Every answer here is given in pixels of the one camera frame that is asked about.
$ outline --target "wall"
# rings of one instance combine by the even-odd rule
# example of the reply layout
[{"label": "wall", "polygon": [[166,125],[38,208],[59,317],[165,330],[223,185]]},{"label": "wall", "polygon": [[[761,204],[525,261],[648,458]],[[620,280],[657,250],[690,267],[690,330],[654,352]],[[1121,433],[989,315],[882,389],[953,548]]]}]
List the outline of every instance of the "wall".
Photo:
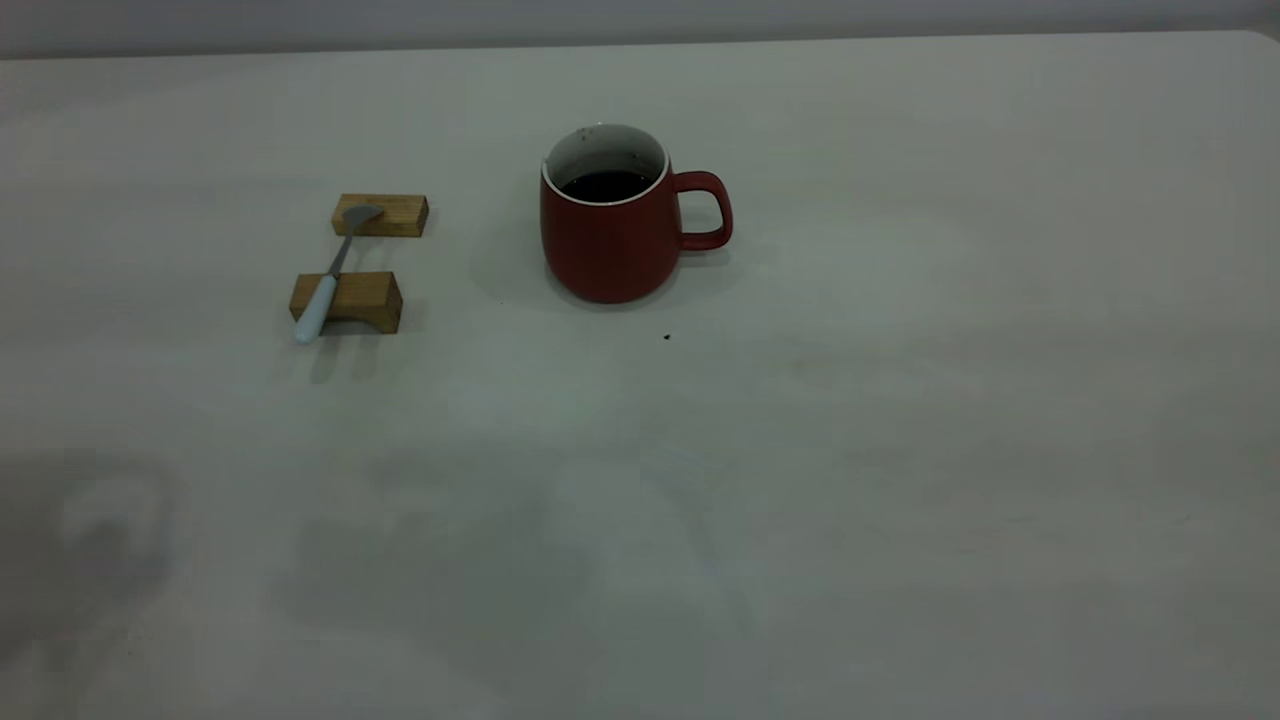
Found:
[{"label": "wall", "polygon": [[0,56],[1243,27],[1280,0],[9,0]]}]

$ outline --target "table surface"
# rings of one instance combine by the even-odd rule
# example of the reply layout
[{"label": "table surface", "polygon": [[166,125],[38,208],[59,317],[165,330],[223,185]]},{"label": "table surface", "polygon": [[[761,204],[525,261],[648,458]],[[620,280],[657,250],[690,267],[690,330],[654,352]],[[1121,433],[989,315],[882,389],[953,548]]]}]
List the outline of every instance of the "table surface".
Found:
[{"label": "table surface", "polygon": [[[1280,712],[1280,47],[0,63],[5,717]],[[548,278],[596,120],[727,184]],[[399,334],[289,338],[342,192]],[[686,227],[714,205],[685,199]]]}]

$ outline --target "mug handle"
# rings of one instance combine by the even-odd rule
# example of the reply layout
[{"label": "mug handle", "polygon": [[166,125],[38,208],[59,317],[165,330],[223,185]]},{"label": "mug handle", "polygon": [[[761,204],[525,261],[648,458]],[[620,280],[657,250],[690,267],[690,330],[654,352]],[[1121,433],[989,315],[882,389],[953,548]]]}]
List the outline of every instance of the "mug handle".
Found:
[{"label": "mug handle", "polygon": [[710,192],[716,204],[721,206],[723,224],[712,232],[686,232],[681,233],[681,250],[716,250],[728,242],[733,234],[733,208],[728,204],[728,192],[721,179],[705,170],[690,170],[676,176],[676,192],[691,192],[700,190]]}]

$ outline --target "mug rim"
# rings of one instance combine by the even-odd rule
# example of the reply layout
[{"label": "mug rim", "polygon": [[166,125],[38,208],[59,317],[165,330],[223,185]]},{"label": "mug rim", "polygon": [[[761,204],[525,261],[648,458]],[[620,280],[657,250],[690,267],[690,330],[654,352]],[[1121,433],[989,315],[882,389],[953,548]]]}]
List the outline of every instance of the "mug rim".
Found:
[{"label": "mug rim", "polygon": [[626,197],[623,200],[613,200],[611,202],[588,202],[586,200],[579,200],[576,197],[570,197],[568,195],[564,195],[564,191],[562,191],[561,188],[556,187],[556,183],[552,182],[552,178],[550,178],[550,170],[547,167],[547,161],[550,159],[549,158],[550,154],[548,154],[548,155],[543,156],[543,182],[547,183],[547,187],[552,188],[552,191],[556,192],[556,195],[559,195],[561,197],[563,197],[564,200],[568,200],[570,202],[573,202],[575,205],[586,205],[588,208],[617,208],[618,205],[626,205],[627,202],[635,202],[636,200],[640,200],[641,197],[644,197],[644,196],[649,195],[650,192],[653,192],[659,184],[662,184],[662,181],[667,179],[667,173],[671,172],[671,155],[667,152],[667,146],[663,145],[663,143],[660,143],[660,142],[658,142],[657,137],[649,135],[648,132],[645,132],[645,131],[643,131],[643,129],[640,129],[640,128],[637,128],[635,126],[627,126],[627,124],[622,124],[622,123],[595,123],[594,126],[584,126],[584,127],[580,127],[580,128],[575,129],[573,132],[566,135],[564,137],[557,140],[556,145],[552,146],[552,150],[554,151],[556,147],[559,146],[561,142],[563,142],[563,141],[573,137],[579,132],[582,132],[582,131],[585,131],[588,128],[599,128],[599,127],[626,128],[628,131],[637,132],[637,133],[648,137],[649,140],[652,140],[653,143],[657,145],[662,150],[662,172],[658,173],[658,177],[654,178],[654,181],[649,184],[649,187],[644,188],[644,192],[640,192],[639,195],[632,195],[631,197]]}]

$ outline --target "spoon handle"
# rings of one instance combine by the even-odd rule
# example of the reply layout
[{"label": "spoon handle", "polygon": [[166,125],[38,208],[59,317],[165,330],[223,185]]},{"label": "spoon handle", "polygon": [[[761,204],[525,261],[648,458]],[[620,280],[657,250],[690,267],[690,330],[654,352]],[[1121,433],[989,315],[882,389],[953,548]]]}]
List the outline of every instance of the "spoon handle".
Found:
[{"label": "spoon handle", "polygon": [[324,327],[324,318],[329,314],[329,304],[333,302],[333,291],[338,287],[338,278],[325,275],[320,278],[320,284],[311,295],[307,309],[298,318],[298,324],[293,325],[293,341],[298,345],[311,345],[311,341],[320,334]]}]

